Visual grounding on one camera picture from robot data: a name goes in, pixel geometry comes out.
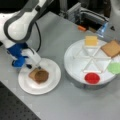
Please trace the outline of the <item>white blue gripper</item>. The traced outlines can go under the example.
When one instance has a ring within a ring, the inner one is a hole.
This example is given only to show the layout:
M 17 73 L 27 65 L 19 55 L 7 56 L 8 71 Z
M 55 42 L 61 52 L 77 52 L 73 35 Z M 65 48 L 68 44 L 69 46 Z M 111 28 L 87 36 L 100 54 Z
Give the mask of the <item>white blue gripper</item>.
M 23 66 L 29 69 L 40 67 L 41 57 L 26 43 L 15 43 L 7 48 L 7 52 L 13 57 L 12 66 L 15 68 L 22 68 Z

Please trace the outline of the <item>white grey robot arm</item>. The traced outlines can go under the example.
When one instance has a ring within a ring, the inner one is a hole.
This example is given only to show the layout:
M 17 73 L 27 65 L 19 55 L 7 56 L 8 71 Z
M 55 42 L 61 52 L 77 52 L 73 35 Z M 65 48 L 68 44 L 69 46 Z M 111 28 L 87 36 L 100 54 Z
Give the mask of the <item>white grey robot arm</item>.
M 21 68 L 28 58 L 32 26 L 54 0 L 0 0 L 0 42 L 13 57 L 12 66 Z

